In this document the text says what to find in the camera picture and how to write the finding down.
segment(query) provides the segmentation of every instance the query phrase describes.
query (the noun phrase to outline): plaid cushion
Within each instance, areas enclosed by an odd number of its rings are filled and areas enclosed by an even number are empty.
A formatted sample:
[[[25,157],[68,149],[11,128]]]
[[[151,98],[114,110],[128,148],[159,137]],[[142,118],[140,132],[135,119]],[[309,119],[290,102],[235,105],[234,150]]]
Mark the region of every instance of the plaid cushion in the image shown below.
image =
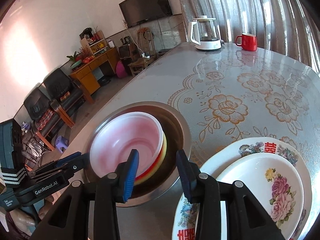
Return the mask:
[[[45,127],[45,125],[47,124],[47,122],[49,122],[53,114],[54,114],[54,111],[52,111],[51,109],[48,109],[44,113],[44,115],[41,117],[40,121],[36,122],[36,127],[38,131],[40,131],[43,127]]]
[[[60,97],[60,101],[62,102],[63,100],[65,100],[68,96],[70,96],[70,92],[68,91],[67,93],[65,93],[62,97]]]

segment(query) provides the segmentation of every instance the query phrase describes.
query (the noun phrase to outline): metal basin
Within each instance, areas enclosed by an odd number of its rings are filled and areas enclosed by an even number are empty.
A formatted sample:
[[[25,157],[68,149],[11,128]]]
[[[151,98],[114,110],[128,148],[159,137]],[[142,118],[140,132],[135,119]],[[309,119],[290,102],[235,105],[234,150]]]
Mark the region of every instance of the metal basin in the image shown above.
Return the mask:
[[[156,173],[142,184],[135,186],[133,188],[132,197],[126,204],[117,203],[117,206],[119,207],[141,205],[161,196],[179,179],[178,170],[175,164],[177,150],[184,149],[188,158],[191,153],[191,134],[186,120],[171,106],[153,101],[134,103],[111,113],[97,127],[94,134],[87,141],[84,152],[90,152],[95,136],[108,122],[121,114],[135,111],[151,114],[158,119],[167,138],[167,152]],[[95,182],[99,180],[99,177],[94,173],[91,167],[82,171],[82,178],[84,182]]]

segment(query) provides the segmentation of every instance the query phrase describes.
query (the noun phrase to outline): television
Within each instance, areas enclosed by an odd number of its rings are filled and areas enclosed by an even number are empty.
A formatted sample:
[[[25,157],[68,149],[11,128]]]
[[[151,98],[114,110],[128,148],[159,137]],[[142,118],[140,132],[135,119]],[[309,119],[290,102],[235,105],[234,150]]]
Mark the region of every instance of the television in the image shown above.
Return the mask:
[[[125,0],[119,6],[128,27],[172,15],[168,0]]]

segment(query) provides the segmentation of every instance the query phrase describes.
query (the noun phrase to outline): yellow and red bowl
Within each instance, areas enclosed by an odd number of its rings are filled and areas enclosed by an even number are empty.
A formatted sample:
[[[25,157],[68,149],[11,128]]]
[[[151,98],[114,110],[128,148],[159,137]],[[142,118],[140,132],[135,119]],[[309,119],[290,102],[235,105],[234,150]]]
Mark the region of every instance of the yellow and red bowl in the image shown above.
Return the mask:
[[[167,152],[167,138],[165,137],[165,134],[163,132],[163,142],[162,142],[162,147],[158,157],[155,159],[155,161],[151,164],[151,166],[145,172],[143,172],[138,177],[136,177],[134,181],[135,186],[141,184],[142,182],[145,182],[153,174],[156,173],[156,171],[159,169],[160,165],[164,160],[166,152]]]

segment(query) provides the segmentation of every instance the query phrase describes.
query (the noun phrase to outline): kettle handle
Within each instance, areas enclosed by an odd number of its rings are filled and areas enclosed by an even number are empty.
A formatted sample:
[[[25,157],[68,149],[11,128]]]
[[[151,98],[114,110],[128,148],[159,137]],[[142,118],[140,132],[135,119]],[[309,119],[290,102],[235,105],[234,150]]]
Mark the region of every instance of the kettle handle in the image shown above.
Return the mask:
[[[197,24],[197,22],[189,22],[189,26],[188,26],[188,39],[189,41],[192,41],[193,43],[195,44],[198,44],[200,45],[200,41],[196,41],[195,39],[192,38],[193,36],[193,29],[194,29],[194,26]]]

